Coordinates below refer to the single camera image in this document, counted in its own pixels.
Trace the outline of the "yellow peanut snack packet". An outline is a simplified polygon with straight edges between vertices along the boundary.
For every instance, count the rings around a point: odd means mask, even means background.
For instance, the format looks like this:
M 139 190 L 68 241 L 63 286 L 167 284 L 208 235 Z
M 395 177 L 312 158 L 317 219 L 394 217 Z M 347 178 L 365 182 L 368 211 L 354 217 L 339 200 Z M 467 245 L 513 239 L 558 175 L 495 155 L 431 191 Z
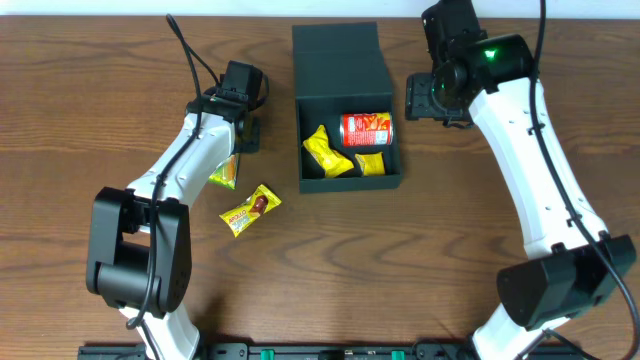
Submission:
M 322 168 L 325 178 L 336 178 L 354 168 L 350 159 L 330 147 L 324 125 L 320 125 L 309 138 L 303 141 L 303 147 Z

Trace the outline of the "red snack can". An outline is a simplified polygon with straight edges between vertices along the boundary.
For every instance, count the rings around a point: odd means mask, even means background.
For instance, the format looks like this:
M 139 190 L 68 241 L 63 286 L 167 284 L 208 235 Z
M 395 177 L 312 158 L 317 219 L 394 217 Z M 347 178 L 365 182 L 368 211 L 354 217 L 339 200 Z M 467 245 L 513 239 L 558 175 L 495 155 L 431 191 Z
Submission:
M 339 123 L 341 141 L 346 147 L 392 143 L 394 126 L 390 112 L 342 114 Z

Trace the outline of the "small yellow snack packet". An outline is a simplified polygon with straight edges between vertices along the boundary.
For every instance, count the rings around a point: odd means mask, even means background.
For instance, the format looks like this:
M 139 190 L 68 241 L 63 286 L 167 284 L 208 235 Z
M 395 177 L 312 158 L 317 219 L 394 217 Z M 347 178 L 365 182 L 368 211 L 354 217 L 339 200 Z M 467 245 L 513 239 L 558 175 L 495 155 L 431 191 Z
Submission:
M 355 159 L 364 177 L 384 176 L 386 174 L 382 152 L 356 154 Z

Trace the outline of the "black box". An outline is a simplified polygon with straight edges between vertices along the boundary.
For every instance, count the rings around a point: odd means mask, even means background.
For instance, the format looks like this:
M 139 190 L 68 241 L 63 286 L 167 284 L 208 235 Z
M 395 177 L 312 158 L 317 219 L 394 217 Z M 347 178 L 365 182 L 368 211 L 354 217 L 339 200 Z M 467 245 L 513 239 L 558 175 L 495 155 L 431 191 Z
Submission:
M 393 111 L 393 84 L 380 49 L 377 24 L 345 23 L 292 27 L 299 190 L 302 193 L 397 188 L 403 178 L 397 133 L 388 145 L 346 147 L 341 136 L 344 114 Z M 329 145 L 350 160 L 381 153 L 383 176 L 365 177 L 355 165 L 336 178 L 304 149 L 303 141 L 319 126 Z

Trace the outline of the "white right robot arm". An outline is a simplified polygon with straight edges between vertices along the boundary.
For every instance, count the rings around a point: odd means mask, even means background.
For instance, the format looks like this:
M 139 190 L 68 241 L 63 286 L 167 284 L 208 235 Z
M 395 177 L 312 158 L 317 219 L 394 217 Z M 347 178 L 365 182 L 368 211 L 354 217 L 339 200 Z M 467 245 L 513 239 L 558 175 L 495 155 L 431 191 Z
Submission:
M 518 35 L 484 31 L 429 33 L 427 44 L 433 67 L 408 79 L 406 116 L 479 128 L 514 201 L 527 256 L 499 271 L 499 306 L 473 333 L 471 354 L 523 359 L 614 292 L 637 317 L 624 282 L 634 244 L 609 233 L 572 173 L 547 113 L 539 51 Z

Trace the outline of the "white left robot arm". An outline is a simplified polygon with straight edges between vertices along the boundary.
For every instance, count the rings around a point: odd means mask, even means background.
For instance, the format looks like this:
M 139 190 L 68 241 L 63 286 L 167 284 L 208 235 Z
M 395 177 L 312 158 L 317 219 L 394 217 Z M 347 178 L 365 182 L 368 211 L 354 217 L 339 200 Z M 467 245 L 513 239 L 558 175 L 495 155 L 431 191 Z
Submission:
M 192 359 L 200 332 L 183 303 L 192 270 L 190 208 L 230 155 L 259 147 L 252 112 L 266 99 L 214 87 L 187 106 L 155 164 L 124 189 L 95 197 L 86 286 L 123 314 L 150 359 Z

